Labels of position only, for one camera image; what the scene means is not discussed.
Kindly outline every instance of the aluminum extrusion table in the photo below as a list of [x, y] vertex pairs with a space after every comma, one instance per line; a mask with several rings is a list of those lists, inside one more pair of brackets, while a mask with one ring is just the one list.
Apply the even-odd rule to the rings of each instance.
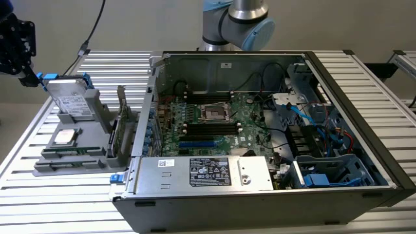
[[[416, 116], [387, 89], [355, 55], [315, 52], [376, 135], [416, 182]], [[92, 51], [72, 74], [87, 72], [102, 93], [102, 102], [118, 109], [116, 87], [140, 111], [150, 73], [150, 52]], [[58, 108], [47, 100], [10, 155], [0, 165], [2, 234], [134, 234], [110, 202], [111, 174], [35, 177], [40, 158], [58, 126]], [[414, 234], [416, 195], [391, 208], [376, 208], [348, 225], [227, 231], [231, 234]]]

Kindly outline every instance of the hard drive label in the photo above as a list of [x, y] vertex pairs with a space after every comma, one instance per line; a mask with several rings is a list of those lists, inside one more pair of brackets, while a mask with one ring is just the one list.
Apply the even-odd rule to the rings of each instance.
[[83, 96], [59, 97], [59, 101], [71, 116], [91, 116], [91, 110]]
[[228, 158], [191, 158], [190, 184], [192, 187], [232, 184]]

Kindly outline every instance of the power supply label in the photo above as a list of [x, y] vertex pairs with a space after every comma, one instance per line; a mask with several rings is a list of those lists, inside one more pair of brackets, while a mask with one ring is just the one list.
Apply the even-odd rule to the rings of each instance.
[[228, 158], [191, 158], [190, 184], [192, 187], [232, 184]]

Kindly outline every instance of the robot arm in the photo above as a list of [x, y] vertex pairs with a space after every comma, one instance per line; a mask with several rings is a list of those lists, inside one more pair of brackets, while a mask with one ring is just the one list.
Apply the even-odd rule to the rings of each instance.
[[275, 21], [264, 0], [206, 0], [200, 50], [260, 50], [268, 43]]
[[31, 68], [36, 56], [35, 24], [19, 20], [10, 0], [0, 0], [0, 73], [16, 75], [26, 87], [40, 83]]

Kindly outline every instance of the connector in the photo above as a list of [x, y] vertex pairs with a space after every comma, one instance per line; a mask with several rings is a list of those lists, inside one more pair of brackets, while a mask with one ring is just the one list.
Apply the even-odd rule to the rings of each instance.
[[87, 48], [88, 48], [88, 41], [86, 41], [83, 43], [83, 45], [80, 45], [80, 48], [79, 48], [79, 51], [78, 51], [78, 55], [79, 56], [83, 56], [86, 54]]

